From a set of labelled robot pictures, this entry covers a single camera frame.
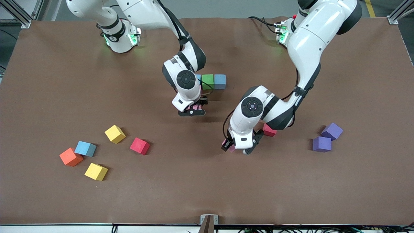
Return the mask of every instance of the green led light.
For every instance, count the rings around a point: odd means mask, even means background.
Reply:
[[[105,38],[105,41],[106,41],[106,45],[108,45],[108,46],[109,46],[109,42],[108,42],[108,39],[106,38],[106,36],[105,36],[105,35],[103,35],[103,37]]]
[[[136,39],[137,37],[134,36],[134,35],[130,35],[130,34],[128,34],[128,36],[130,38],[131,44],[136,45],[137,44],[137,39]]]

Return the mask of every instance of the orange block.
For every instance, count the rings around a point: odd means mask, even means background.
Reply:
[[[83,160],[82,155],[76,154],[73,148],[69,148],[65,152],[60,154],[60,158],[62,159],[65,165],[71,167],[74,167],[76,164]]]

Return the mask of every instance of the yellow block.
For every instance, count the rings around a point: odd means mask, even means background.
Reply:
[[[107,168],[102,167],[98,164],[91,163],[88,167],[88,170],[86,170],[85,175],[87,177],[90,177],[94,180],[100,180],[102,181],[106,175],[106,172],[108,171]]]
[[[113,125],[107,131],[105,131],[105,134],[109,138],[109,140],[115,144],[117,144],[118,142],[120,142],[122,139],[125,138],[125,134],[116,125]]]

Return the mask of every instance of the red block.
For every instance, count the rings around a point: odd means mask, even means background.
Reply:
[[[135,138],[134,142],[130,146],[131,150],[134,150],[142,155],[145,155],[147,153],[148,148],[149,148],[148,142],[143,141],[139,138]]]
[[[73,148],[67,149],[59,156],[62,159],[63,164],[71,167],[74,167],[76,164],[83,160],[82,155],[76,154]]]
[[[263,131],[265,132],[265,135],[266,136],[270,136],[270,137],[273,137],[273,136],[275,136],[276,135],[276,133],[277,133],[277,130],[273,130],[273,129],[271,129],[267,124],[265,124],[264,126],[263,126]]]

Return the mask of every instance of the purple block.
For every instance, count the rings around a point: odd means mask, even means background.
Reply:
[[[313,151],[328,152],[332,150],[332,141],[330,138],[317,137],[313,139]]]
[[[333,140],[338,139],[338,137],[341,135],[341,133],[344,130],[341,129],[339,126],[337,126],[335,123],[331,123],[328,125],[321,133],[322,137],[330,138]]]

